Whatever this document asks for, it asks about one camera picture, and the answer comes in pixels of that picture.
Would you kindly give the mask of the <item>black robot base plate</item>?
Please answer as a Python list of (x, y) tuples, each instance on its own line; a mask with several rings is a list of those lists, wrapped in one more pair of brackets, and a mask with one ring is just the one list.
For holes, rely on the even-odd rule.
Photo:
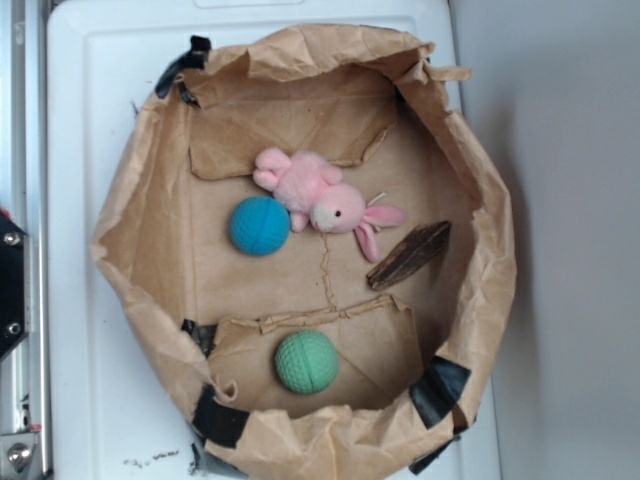
[(1, 361), (29, 334), (29, 236), (1, 209)]

